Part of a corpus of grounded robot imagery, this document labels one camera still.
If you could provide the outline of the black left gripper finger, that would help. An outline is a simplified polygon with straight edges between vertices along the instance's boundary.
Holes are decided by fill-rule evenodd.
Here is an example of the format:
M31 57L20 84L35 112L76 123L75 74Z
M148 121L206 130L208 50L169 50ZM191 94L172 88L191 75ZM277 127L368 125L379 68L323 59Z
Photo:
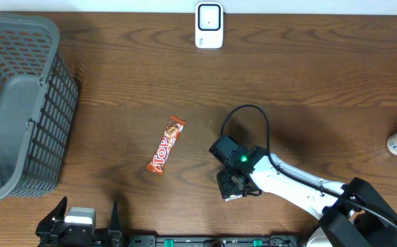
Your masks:
M110 225L108 227L109 233L121 233L121 224L118 214L118 202L115 200L112 208L112 215L110 220Z
M67 197L64 196L58 205L40 221L37 228L51 228L55 223L63 222L66 209Z

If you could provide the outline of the orange chocolate bar wrapper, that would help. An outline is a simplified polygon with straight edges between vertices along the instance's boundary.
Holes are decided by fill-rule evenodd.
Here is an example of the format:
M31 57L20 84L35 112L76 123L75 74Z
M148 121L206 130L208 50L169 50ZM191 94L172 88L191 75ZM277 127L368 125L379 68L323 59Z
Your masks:
M152 160L146 165L147 170L157 174L164 173L169 155L185 124L185 120L174 115L170 116L156 152Z

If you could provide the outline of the orange snack box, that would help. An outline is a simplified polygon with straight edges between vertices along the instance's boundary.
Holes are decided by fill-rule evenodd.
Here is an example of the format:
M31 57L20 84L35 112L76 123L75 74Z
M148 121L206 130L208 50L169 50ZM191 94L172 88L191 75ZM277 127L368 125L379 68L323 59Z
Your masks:
M228 198L225 199L226 202L231 201L231 200L235 200L235 199L239 199L242 198L242 194L241 195L231 195Z

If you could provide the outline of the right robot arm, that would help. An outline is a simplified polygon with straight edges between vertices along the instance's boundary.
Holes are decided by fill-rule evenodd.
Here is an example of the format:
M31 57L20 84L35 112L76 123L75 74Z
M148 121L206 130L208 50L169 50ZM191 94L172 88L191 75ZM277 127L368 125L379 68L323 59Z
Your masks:
M318 220L301 246L397 246L397 213L369 182L325 180L226 135L209 152L225 168L217 175L224 200L272 193Z

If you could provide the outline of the white barcode scanner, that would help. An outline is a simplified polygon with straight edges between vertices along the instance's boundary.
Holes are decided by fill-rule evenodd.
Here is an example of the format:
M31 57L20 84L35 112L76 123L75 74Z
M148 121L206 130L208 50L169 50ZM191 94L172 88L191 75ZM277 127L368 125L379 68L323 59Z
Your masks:
M220 49L224 41L224 8L217 2L200 2L195 7L195 46Z

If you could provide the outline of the grey plastic basket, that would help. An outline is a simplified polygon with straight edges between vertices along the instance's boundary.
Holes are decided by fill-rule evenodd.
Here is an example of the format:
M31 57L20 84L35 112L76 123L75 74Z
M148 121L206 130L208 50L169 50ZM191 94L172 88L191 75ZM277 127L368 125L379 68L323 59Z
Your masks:
M56 24L0 13L0 200L58 184L79 91Z

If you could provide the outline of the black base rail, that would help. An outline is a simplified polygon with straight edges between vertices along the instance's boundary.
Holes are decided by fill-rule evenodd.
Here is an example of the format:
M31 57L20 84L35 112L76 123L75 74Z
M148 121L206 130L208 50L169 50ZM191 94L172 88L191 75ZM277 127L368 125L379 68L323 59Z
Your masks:
M126 247L296 247L304 246L295 235L270 236L155 236L134 235L124 240Z

